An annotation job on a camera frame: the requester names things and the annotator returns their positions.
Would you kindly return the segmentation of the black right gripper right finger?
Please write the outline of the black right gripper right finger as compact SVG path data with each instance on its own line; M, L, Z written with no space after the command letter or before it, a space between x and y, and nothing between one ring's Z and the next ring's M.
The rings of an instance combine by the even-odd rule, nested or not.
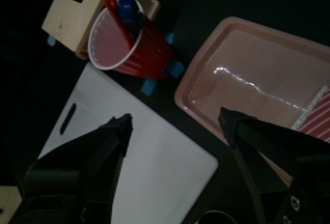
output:
M219 126L250 191L258 224L330 224L330 144L221 109Z

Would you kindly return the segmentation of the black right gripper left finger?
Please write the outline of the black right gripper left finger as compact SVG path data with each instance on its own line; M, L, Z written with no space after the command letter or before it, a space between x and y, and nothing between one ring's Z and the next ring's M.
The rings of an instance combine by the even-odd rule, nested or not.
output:
M30 166L10 224L111 224L133 116L112 118Z

